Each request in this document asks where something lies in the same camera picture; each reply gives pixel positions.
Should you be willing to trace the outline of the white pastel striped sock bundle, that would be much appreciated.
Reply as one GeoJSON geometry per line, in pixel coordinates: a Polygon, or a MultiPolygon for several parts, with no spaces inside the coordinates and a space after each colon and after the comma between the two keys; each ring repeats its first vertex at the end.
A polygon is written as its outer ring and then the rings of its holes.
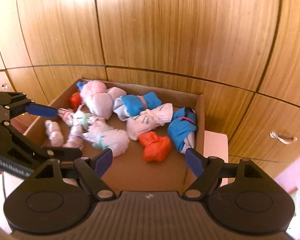
{"type": "Polygon", "coordinates": [[[79,148],[83,150],[83,129],[81,125],[72,126],[66,143],[63,145],[67,148],[79,148]]]}

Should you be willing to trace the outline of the bright orange sock bundle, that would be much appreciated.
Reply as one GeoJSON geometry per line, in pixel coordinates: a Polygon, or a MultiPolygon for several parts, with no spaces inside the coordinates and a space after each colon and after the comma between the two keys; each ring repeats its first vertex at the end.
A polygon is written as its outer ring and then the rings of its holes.
{"type": "Polygon", "coordinates": [[[151,131],[138,136],[138,140],[144,147],[142,157],[147,163],[163,162],[170,153],[172,144],[167,136],[161,137],[151,131]]]}

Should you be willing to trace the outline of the white speckled sock green band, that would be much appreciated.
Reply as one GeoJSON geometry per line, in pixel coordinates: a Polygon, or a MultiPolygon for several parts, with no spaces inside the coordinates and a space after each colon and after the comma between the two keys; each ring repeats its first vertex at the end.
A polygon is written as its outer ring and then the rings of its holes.
{"type": "Polygon", "coordinates": [[[89,126],[93,124],[105,124],[106,120],[102,117],[91,114],[90,112],[85,112],[82,110],[83,105],[80,105],[77,111],[73,114],[73,125],[81,126],[83,129],[87,130],[89,126]]]}

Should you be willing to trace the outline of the fluffy white sock teal band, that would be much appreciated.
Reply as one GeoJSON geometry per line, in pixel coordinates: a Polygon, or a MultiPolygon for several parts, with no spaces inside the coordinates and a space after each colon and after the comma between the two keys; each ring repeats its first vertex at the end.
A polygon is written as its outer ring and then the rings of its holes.
{"type": "Polygon", "coordinates": [[[95,148],[112,150],[113,157],[118,157],[128,150],[130,139],[123,129],[116,129],[103,122],[95,122],[83,133],[83,138],[95,148]]]}

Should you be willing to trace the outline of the fluffy pink pompom sock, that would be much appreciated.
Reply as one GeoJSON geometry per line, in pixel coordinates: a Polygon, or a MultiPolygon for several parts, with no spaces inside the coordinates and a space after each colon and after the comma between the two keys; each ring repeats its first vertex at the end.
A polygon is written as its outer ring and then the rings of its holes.
{"type": "Polygon", "coordinates": [[[101,81],[90,80],[83,85],[80,91],[82,102],[84,104],[87,104],[87,102],[91,100],[93,96],[99,93],[105,93],[106,90],[107,90],[106,85],[101,81]]]}

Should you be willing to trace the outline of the light pink knit sock roll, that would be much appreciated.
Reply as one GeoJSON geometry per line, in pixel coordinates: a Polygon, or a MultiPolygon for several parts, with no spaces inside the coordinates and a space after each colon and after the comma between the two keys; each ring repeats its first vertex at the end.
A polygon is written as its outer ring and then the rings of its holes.
{"type": "Polygon", "coordinates": [[[114,101],[123,95],[127,95],[125,90],[111,87],[105,93],[93,95],[87,107],[92,114],[108,120],[113,113],[114,101]]]}

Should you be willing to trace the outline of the wooden wardrobe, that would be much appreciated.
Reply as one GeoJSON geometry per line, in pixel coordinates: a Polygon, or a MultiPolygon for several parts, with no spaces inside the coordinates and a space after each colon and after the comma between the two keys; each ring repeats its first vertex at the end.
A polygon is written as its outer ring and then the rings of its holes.
{"type": "Polygon", "coordinates": [[[81,77],[203,94],[231,160],[300,158],[300,0],[0,0],[0,75],[43,104],[81,77]]]}

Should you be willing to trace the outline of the white striped sock red band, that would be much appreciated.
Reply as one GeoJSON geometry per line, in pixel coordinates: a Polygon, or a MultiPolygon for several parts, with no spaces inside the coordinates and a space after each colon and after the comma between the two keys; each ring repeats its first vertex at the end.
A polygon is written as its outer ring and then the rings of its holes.
{"type": "Polygon", "coordinates": [[[72,127],[74,124],[74,111],[71,109],[59,108],[57,110],[58,116],[68,127],[72,127]]]}

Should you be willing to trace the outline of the blue sock with pink band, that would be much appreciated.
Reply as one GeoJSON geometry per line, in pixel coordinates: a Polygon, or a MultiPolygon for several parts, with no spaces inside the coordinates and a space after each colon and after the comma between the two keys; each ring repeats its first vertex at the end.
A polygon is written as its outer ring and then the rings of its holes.
{"type": "Polygon", "coordinates": [[[153,110],[162,105],[154,92],[145,95],[122,95],[115,99],[113,112],[121,121],[139,115],[146,109],[153,110]]]}

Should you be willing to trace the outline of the white sock teal stripes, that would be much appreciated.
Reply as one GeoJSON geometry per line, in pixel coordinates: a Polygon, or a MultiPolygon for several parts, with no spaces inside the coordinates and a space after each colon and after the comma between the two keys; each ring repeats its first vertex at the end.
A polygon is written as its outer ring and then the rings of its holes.
{"type": "Polygon", "coordinates": [[[136,141],[140,135],[170,123],[172,117],[173,105],[171,103],[165,103],[153,110],[146,109],[139,115],[127,119],[126,131],[128,137],[136,141]]]}

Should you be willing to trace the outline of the small blue pompom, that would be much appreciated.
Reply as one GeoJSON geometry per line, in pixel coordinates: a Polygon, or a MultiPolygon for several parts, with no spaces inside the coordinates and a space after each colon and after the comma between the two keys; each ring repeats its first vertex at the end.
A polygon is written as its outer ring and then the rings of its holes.
{"type": "Polygon", "coordinates": [[[81,91],[81,90],[83,89],[83,86],[84,86],[85,84],[86,84],[85,81],[78,81],[78,82],[76,83],[76,86],[77,86],[78,90],[81,91]]]}

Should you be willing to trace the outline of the blue sock black trim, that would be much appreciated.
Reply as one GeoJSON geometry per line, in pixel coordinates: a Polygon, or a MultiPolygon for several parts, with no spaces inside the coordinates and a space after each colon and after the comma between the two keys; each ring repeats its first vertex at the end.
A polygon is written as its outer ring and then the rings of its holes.
{"type": "Polygon", "coordinates": [[[183,107],[173,113],[167,133],[177,151],[185,154],[188,148],[195,147],[196,130],[197,118],[194,110],[183,107]]]}

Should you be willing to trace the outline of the brown cardboard box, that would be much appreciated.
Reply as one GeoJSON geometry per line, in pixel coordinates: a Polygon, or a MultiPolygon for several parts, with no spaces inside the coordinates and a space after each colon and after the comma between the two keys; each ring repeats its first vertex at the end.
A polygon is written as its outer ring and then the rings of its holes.
{"type": "MultiPolygon", "coordinates": [[[[155,92],[163,103],[172,103],[174,111],[179,107],[190,107],[195,111],[198,129],[195,135],[195,150],[201,155],[204,153],[205,131],[205,100],[204,96],[180,92],[177,90],[149,87],[118,82],[104,82],[107,88],[119,87],[128,94],[143,95],[151,90],[155,92]]],[[[68,108],[69,97],[75,91],[76,84],[71,85],[50,106],[55,108],[68,108]]],[[[25,132],[25,136],[37,146],[49,144],[45,132],[46,118],[37,118],[25,132]]],[[[116,114],[113,114],[107,124],[118,129],[126,129],[126,123],[121,122],[116,114]]],[[[83,156],[94,157],[101,149],[94,148],[89,142],[85,142],[83,156]]],[[[120,191],[178,191],[182,194],[195,180],[196,176],[187,167],[185,155],[177,151],[172,144],[168,157],[162,162],[146,163],[142,159],[143,147],[138,141],[130,141],[128,150],[113,159],[109,170],[102,177],[103,181],[116,193],[120,191]]]]}

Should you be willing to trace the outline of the pale pink sock bundle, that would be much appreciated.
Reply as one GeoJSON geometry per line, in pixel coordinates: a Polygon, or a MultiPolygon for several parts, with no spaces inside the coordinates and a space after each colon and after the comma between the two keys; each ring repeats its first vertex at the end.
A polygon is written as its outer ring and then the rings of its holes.
{"type": "Polygon", "coordinates": [[[53,147],[61,147],[64,144],[64,137],[61,132],[59,123],[51,120],[44,122],[46,134],[49,138],[50,144],[53,147]]]}

